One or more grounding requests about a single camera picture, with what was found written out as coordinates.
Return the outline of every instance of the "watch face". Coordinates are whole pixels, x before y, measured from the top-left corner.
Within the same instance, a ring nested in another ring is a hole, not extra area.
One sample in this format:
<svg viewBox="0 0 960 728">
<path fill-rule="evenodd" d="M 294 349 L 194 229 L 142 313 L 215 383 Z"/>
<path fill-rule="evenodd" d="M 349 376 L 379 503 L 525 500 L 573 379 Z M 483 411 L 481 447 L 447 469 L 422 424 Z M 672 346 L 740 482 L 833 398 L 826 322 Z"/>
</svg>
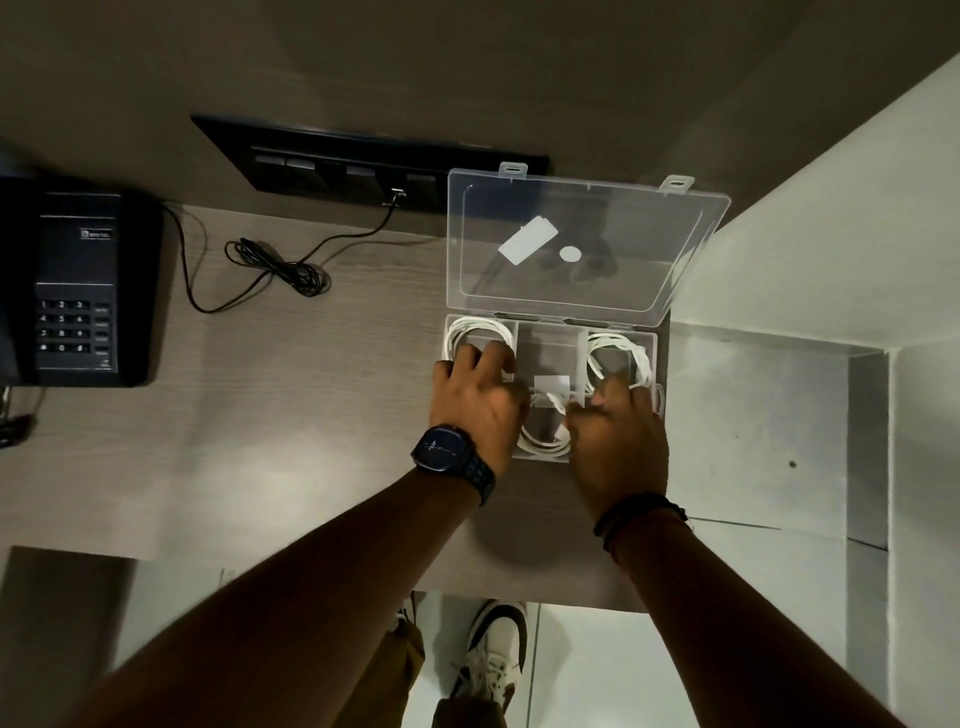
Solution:
<svg viewBox="0 0 960 728">
<path fill-rule="evenodd" d="M 433 427 L 423 435 L 414 457 L 427 470 L 443 473 L 460 465 L 466 449 L 467 443 L 459 432 Z"/>
</svg>

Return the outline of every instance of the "forearm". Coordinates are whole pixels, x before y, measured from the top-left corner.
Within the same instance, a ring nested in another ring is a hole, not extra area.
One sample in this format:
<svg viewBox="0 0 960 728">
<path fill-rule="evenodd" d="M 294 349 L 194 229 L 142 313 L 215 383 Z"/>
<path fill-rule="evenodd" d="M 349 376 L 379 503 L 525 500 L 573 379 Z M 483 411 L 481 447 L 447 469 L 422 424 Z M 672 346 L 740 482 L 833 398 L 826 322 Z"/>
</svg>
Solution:
<svg viewBox="0 0 960 728">
<path fill-rule="evenodd" d="M 702 726 L 900 725 L 679 519 L 636 519 L 613 550 Z"/>
<path fill-rule="evenodd" d="M 175 622 L 69 725 L 328 725 L 477 505 L 464 480 L 406 474 Z"/>
</svg>

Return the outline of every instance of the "black cable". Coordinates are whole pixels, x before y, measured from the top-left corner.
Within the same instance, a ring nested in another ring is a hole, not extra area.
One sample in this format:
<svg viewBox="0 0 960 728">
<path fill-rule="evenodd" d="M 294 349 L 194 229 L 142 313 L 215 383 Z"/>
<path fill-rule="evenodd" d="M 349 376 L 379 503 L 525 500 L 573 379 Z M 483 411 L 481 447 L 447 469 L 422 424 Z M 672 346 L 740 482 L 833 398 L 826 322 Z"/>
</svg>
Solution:
<svg viewBox="0 0 960 728">
<path fill-rule="evenodd" d="M 234 265 L 239 265 L 243 268 L 255 268 L 262 271 L 262 273 L 253 279 L 253 282 L 239 294 L 215 308 L 203 308 L 197 303 L 197 299 L 194 298 L 193 285 L 190 283 L 190 270 L 186 262 L 186 236 L 183 234 L 183 224 L 180 222 L 180 218 L 177 217 L 176 212 L 168 206 L 163 206 L 163 209 L 173 218 L 174 223 L 177 225 L 177 232 L 180 235 L 180 265 L 183 268 L 183 285 L 186 287 L 186 297 L 190 301 L 190 305 L 201 313 L 220 313 L 221 311 L 230 310 L 241 303 L 249 301 L 270 285 L 274 276 L 286 281 L 297 293 L 307 298 L 313 298 L 314 296 L 320 296 L 326 293 L 330 290 L 330 285 L 332 284 L 329 273 L 321 268 L 308 265 L 306 261 L 313 257 L 320 248 L 331 240 L 376 235 L 387 227 L 387 223 L 390 222 L 390 218 L 394 214 L 396 203 L 399 199 L 400 193 L 395 192 L 394 198 L 390 201 L 390 206 L 387 209 L 387 214 L 373 230 L 369 232 L 345 232 L 338 235 L 330 235 L 317 243 L 313 250 L 299 260 L 283 260 L 266 246 L 253 240 L 248 240 L 245 237 L 239 240 L 229 240 L 224 243 L 224 255 L 227 257 L 227 260 Z M 233 257 L 230 254 L 231 251 L 238 257 Z M 252 292 L 257 284 L 264 279 L 267 279 L 267 283 L 263 288 Z"/>
</svg>

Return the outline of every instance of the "pants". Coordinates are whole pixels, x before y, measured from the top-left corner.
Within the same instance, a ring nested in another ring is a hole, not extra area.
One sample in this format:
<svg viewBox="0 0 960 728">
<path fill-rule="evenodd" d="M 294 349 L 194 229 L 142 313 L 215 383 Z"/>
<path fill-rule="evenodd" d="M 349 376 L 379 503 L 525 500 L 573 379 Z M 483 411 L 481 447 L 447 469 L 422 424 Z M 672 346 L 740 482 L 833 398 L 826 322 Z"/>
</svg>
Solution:
<svg viewBox="0 0 960 728">
<path fill-rule="evenodd" d="M 420 630 L 410 622 L 388 632 L 333 727 L 400 728 L 424 654 Z M 492 700 L 452 697 L 437 704 L 433 728 L 507 728 L 507 723 Z"/>
</svg>

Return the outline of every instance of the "box lid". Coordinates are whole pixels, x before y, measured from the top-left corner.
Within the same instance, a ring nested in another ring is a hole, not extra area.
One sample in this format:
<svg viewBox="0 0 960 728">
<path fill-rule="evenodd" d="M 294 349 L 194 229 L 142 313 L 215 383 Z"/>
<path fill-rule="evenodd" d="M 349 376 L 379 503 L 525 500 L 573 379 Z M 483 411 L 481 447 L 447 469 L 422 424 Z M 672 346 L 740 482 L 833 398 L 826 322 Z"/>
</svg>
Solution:
<svg viewBox="0 0 960 728">
<path fill-rule="evenodd" d="M 447 305 L 659 326 L 730 205 L 677 179 L 689 180 L 657 188 L 528 177 L 522 165 L 451 170 Z"/>
</svg>

